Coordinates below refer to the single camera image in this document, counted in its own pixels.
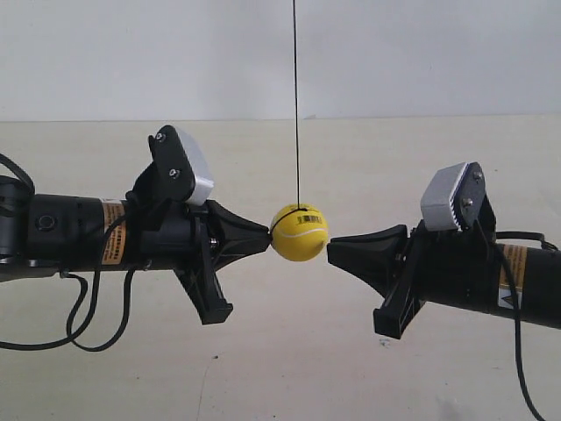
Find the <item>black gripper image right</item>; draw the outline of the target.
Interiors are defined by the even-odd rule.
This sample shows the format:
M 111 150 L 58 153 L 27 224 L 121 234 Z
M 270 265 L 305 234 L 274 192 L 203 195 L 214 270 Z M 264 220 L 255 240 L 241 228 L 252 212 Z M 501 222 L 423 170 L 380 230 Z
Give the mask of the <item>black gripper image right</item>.
M 327 259 L 385 297 L 373 310 L 374 332 L 384 337 L 401 339 L 426 303 L 508 313 L 498 305 L 502 262 L 494 232 L 480 221 L 466 231 L 430 232 L 420 222 L 336 237 Z

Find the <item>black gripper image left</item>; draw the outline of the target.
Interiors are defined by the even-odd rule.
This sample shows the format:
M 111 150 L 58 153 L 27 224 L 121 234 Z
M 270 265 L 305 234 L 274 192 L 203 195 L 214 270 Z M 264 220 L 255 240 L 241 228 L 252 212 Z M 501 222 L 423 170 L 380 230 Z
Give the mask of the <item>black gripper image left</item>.
M 233 311 L 216 271 L 269 247 L 266 226 L 211 199 L 202 206 L 172 201 L 130 206 L 124 225 L 124 264 L 173 270 L 203 325 L 222 324 Z

